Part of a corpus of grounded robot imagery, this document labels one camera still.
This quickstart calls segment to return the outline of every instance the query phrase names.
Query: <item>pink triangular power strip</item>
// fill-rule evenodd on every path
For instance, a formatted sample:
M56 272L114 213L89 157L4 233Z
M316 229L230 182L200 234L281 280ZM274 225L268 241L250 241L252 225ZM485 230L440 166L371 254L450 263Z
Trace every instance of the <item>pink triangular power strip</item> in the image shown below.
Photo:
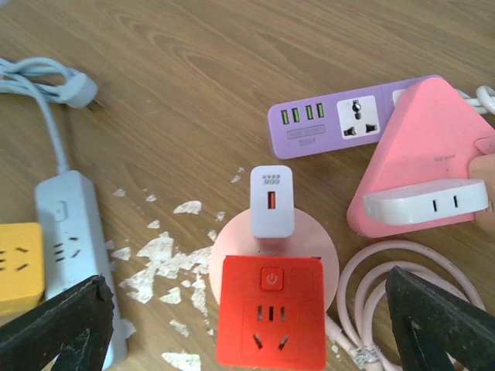
M433 77L408 88L364 173L347 222L361 236L385 237L466 222L464 214L426 223L388 226L367 217L363 196L437 179L468 179L468 166L480 153L474 143L495 130L445 80Z

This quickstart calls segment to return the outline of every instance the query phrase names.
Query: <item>pink power cord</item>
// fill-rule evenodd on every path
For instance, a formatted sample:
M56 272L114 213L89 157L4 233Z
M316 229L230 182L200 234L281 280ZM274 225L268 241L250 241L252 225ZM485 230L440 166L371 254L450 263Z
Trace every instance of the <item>pink power cord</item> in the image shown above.
M372 269L361 281L354 305L354 317L356 328L354 328L349 311L347 310L346 293L349 279L356 267L371 255L386 250L409 250L429 257L439 266L448 271L463 288L466 295L447 281L441 279L437 274L422 265L407 261L392 261L381 264ZM471 302L478 308L485 310L481 297L468 280L464 273L456 267L450 260L435 252L434 250L421 245L420 243L396 240L374 243L363 249L349 261L340 276L337 288L337 310L342 328L336 324L331 317L326 316L326 334L344 349L360 369L367 371L397 371L402 370L398 365L390 362L378 349L373 341L373 315L381 297L385 295L385 283L383 280L370 294L365 301L366 293L375 279L387 273L394 266L417 274L419 277L436 284L437 286L451 292L452 294Z

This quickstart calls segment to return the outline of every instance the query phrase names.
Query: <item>wooden table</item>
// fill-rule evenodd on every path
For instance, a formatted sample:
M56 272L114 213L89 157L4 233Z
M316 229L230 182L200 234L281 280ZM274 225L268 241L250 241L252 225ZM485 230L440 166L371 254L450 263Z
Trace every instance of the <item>wooden table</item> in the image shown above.
M73 167L96 184L105 235L114 243L108 253L119 250L120 259L111 257L114 280L127 287L117 288L118 301L136 332L128 339L128 358L114 369L174 369L162 354L181 352L198 355L203 370L222 369L212 331L218 306L207 276L150 273L149 258L138 252L152 250L149 241L168 233L160 237L162 246L173 247L162 259L179 252L190 258L248 208L250 170L281 163L268 144L271 105L433 73L472 94L495 81L494 19L488 0L11 0L0 9L2 56L49 56L87 71L101 89L104 110L53 109ZM53 150L34 100L5 95L0 102L0 222L33 221L34 187L55 174ZM356 235L345 215L374 147L285 163L295 175L296 206L325 226L341 267L372 242ZM201 202L197 214L174 213L193 200ZM150 228L156 220L159 226ZM495 312L492 237L466 223L404 238L455 262ZM351 288L391 258L423 262L380 255L362 264ZM129 280L146 269L148 282ZM174 276L173 269L167 272ZM132 282L140 289L134 298ZM177 302L178 292L178 304L160 300ZM398 361L384 302L375 329L377 344ZM327 365L355 369L330 345Z

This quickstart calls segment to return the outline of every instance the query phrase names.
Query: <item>yellow cube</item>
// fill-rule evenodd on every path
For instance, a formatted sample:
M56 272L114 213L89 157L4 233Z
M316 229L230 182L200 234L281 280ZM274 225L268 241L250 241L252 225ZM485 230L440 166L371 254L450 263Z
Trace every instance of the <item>yellow cube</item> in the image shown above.
M44 290L41 226L0 224L0 316L33 309Z

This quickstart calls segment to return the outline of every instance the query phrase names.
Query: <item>red cube socket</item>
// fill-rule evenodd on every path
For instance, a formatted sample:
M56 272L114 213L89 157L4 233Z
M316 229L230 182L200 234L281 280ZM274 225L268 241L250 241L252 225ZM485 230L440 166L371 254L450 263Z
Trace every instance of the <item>red cube socket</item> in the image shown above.
M325 311L318 259L228 256L217 360L223 366L321 370Z

